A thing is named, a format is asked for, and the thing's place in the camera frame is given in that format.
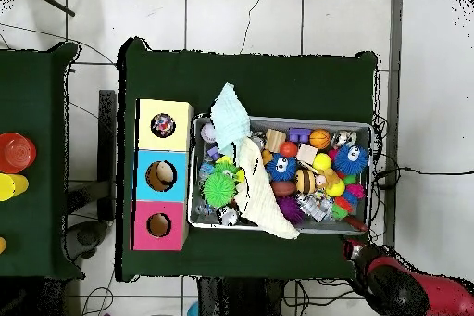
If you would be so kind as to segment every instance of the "yellow cup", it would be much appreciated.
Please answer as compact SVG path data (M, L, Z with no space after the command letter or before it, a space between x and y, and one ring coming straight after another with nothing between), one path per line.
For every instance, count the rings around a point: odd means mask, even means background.
M28 189L28 179L21 174L0 173L0 201L22 194Z

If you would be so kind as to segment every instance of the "pink box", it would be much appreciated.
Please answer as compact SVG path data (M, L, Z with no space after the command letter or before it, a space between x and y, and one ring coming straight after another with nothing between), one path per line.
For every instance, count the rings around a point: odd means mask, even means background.
M156 237L148 231L148 219L155 214L165 214L171 224L168 233ZM135 251L181 251L188 234L188 224L185 217L185 207L182 202L136 202L135 222L131 250Z

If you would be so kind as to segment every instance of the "green table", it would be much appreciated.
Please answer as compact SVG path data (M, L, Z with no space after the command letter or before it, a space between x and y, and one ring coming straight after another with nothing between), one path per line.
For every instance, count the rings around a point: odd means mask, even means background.
M283 240L264 232L190 228L180 252L130 251L134 106L137 98L187 101L208 112L226 82L252 116L371 123L377 58L226 56L153 52L139 38L118 54L118 221L116 272L133 275L204 275L270 278L348 278L337 236L300 234Z
M72 43L48 52L0 51L0 133L32 139L35 162L21 174L28 191L0 202L0 276L81 277L63 254L66 218L64 81L77 53Z

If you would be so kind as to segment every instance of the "yellow box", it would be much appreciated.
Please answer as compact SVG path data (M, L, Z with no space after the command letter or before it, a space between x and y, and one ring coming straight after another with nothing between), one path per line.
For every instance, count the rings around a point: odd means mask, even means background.
M181 151L189 148L191 120L193 107L187 102L161 101L156 99L140 99L138 148L141 150ZM157 124L159 117L163 124ZM174 129L170 129L169 117L174 122Z

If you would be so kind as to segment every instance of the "yellow ball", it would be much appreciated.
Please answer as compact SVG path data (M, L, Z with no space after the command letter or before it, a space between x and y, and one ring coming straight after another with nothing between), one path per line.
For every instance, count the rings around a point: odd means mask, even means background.
M5 238L0 237L0 254L6 250L6 241Z
M331 163L332 161L328 154L319 153L315 156L313 168L315 168L317 171L325 171L331 167Z
M343 194L345 191L345 183L343 180L339 180L338 183L334 183L333 185L328 185L326 187L326 194L330 197L337 197Z

